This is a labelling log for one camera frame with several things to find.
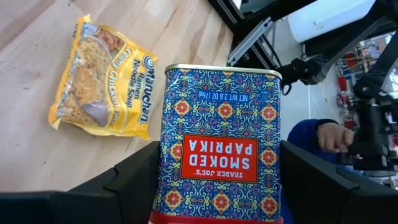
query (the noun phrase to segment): wooden surface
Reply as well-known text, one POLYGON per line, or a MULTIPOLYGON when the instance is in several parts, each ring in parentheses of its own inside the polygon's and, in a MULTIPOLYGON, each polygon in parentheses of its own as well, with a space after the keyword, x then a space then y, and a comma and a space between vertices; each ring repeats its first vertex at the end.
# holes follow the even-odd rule
POLYGON ((76 19, 114 26, 159 56, 149 133, 160 138, 164 68, 225 65, 232 33, 206 0, 0 0, 0 191, 68 190, 149 143, 47 123, 76 19))

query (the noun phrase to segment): tin can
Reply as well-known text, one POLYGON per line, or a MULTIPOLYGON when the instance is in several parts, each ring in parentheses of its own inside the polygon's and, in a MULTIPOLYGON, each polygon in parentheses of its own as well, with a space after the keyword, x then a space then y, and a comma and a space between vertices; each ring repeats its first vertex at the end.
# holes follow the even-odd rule
POLYGON ((273 70, 170 65, 151 222, 282 223, 273 70))

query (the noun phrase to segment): ramen noodle soup package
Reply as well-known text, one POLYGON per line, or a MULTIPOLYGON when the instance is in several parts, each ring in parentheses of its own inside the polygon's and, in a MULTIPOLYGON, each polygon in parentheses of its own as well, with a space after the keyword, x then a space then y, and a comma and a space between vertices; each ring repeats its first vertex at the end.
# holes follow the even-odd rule
POLYGON ((95 135, 147 134, 157 57, 111 27, 78 19, 49 122, 95 135))
POLYGON ((283 223, 281 75, 171 65, 166 76, 151 222, 283 223))

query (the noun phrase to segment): person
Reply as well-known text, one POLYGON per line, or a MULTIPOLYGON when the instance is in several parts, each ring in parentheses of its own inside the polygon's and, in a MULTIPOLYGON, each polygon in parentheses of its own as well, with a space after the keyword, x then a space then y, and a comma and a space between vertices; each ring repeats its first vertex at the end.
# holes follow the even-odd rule
MULTIPOLYGON (((296 124, 287 141, 321 157, 322 159, 336 164, 336 153, 347 152, 348 146, 354 140, 354 132, 339 125, 332 119, 307 119, 296 124)), ((362 175, 359 171, 350 169, 355 174, 362 175)), ((294 218, 287 205, 283 186, 281 191, 281 215, 284 224, 294 224, 294 218)))

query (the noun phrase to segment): trader joe's smoked paprika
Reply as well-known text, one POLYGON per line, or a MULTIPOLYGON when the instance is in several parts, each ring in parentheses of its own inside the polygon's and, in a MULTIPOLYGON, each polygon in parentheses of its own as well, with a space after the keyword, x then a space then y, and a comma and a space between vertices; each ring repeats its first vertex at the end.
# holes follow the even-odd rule
POLYGON ((171 65, 166 76, 151 222, 283 223, 280 74, 171 65))

